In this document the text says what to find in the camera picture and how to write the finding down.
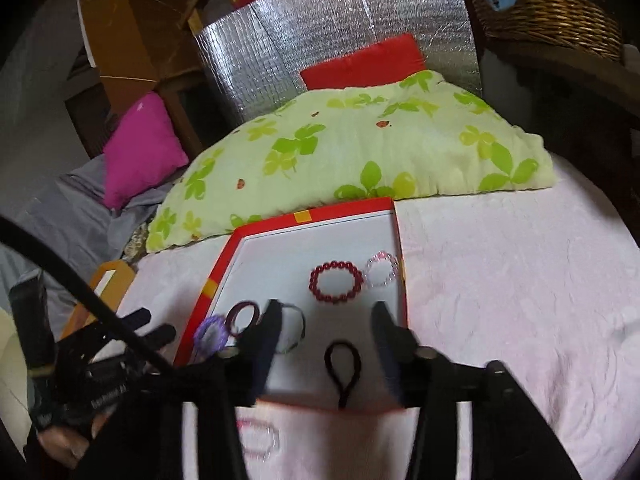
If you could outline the person left hand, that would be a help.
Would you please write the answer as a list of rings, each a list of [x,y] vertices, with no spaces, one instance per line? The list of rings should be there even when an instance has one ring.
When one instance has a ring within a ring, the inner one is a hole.
[[[102,412],[96,415],[91,424],[89,437],[84,437],[72,428],[51,426],[39,431],[37,440],[51,458],[67,468],[75,469],[111,414]]]

